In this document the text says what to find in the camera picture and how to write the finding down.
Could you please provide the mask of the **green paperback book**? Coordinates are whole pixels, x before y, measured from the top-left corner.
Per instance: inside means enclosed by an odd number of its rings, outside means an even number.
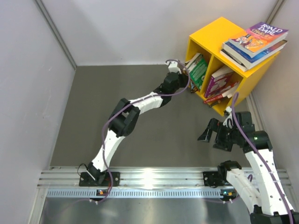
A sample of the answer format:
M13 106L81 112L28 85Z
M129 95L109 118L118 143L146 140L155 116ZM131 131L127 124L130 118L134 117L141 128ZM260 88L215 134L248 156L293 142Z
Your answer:
M185 63L185 65L190 73L191 80L200 82L202 88L208 66L203 54L196 53L191 60Z

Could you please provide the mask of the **purple paperback book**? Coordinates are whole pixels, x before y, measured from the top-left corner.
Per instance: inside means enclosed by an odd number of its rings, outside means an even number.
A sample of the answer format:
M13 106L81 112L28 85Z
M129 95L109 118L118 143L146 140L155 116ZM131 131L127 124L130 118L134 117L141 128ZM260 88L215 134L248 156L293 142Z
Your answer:
M208 87L206 89L206 92L204 93L204 97L210 98L211 96L221 91L226 86L233 73L234 71L225 65L214 72L211 75Z

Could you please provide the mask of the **red 13-Storey Treehouse book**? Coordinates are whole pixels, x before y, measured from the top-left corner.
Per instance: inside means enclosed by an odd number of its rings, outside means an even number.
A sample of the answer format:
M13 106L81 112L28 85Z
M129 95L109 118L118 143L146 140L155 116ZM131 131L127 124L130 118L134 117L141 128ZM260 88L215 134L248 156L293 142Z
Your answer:
M211 104L214 101L220 100L220 99L227 99L227 98L231 98L234 94L234 92L237 90L238 86L239 86L239 82L230 84L229 86L227 86L225 89L223 89L220 93L218 93L215 96L212 96L210 98L208 98L207 100L204 101L204 104Z

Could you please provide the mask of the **blue orange paperback book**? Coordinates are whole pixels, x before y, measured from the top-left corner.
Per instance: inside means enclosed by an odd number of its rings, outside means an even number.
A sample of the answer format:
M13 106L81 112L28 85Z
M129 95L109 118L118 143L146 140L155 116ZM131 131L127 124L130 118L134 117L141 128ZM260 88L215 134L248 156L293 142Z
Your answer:
M287 40L281 40L280 42L255 55L254 57L250 57L248 54L246 54L244 51L237 48L230 42L225 42L225 44L229 45L235 50L234 53L229 54L237 61L241 62L248 70L250 70L273 54L279 52L287 44Z

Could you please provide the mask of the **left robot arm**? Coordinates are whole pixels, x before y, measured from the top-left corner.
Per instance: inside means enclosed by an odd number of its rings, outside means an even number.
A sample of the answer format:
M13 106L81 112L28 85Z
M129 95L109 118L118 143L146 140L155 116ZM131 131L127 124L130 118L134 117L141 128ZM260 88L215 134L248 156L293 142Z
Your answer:
M177 90L188 87L190 80L189 73L169 72L164 81L150 94L134 100L122 98L119 101L103 127L102 134L105 131L107 134L106 137L102 137L102 146L86 169L93 184L104 183L106 172L116 149L122 140L133 132L139 116L168 104L172 96L179 94Z

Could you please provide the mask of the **Roald Dahl Charlie book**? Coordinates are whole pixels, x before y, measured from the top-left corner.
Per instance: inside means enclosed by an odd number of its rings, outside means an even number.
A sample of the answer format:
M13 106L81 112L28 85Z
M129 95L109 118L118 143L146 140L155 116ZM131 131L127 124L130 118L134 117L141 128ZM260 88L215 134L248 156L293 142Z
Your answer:
M262 51L284 40L288 32L288 29L259 22L233 35L228 39L228 42L253 58Z

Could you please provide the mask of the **light teal paperback book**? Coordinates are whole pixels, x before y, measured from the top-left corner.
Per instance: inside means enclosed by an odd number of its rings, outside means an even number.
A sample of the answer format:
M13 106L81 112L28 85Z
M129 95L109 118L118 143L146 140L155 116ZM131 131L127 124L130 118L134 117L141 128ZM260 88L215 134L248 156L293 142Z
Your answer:
M222 44L222 49L230 54L234 53L234 49L227 44Z

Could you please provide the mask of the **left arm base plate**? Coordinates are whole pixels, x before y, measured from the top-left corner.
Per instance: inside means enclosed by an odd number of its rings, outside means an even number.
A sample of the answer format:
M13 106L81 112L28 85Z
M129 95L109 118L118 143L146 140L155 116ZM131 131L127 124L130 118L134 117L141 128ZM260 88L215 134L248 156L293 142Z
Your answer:
M111 172L113 178L113 186L117 187L120 184L120 172ZM110 187L111 180L108 172L105 172L98 180L94 180L87 172L80 174L80 187Z

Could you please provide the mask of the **169-Storey Treehouse book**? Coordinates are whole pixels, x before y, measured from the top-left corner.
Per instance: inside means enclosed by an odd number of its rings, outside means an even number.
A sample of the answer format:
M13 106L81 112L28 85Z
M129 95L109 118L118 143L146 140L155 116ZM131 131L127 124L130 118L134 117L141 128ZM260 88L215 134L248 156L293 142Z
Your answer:
M200 82L194 82L194 81L190 81L189 83L189 89L190 89L190 93L196 93L198 91L200 91L201 89L201 84Z

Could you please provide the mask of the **dark blue 1984 book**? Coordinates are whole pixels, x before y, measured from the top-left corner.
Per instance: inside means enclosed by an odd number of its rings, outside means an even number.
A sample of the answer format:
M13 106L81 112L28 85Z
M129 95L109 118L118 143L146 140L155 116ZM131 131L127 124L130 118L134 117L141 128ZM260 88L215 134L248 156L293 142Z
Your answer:
M248 69L239 61L237 61L234 57L232 57L228 52L225 50L221 50L220 54L226 57L230 62L232 62L235 66L237 66L243 72L246 72Z

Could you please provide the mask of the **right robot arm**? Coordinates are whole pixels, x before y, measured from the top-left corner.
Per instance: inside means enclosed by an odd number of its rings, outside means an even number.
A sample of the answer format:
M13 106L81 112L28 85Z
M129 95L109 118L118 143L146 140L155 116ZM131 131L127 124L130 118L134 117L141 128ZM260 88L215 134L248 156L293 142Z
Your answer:
M213 147L226 152L238 145L248 160L257 185L254 186L236 161L222 162L211 187L231 185L247 206L252 224L297 224L294 211L283 190L274 164L272 144L265 131L256 131L250 112L231 113L225 121L210 119L198 141L209 142L216 133Z

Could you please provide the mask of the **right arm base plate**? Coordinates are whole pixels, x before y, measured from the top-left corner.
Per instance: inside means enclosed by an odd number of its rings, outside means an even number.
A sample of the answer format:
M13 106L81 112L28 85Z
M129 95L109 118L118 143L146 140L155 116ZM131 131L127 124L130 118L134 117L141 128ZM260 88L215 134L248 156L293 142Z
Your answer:
M203 181L204 186L211 188L231 186L231 184L225 181L217 171L203 172Z

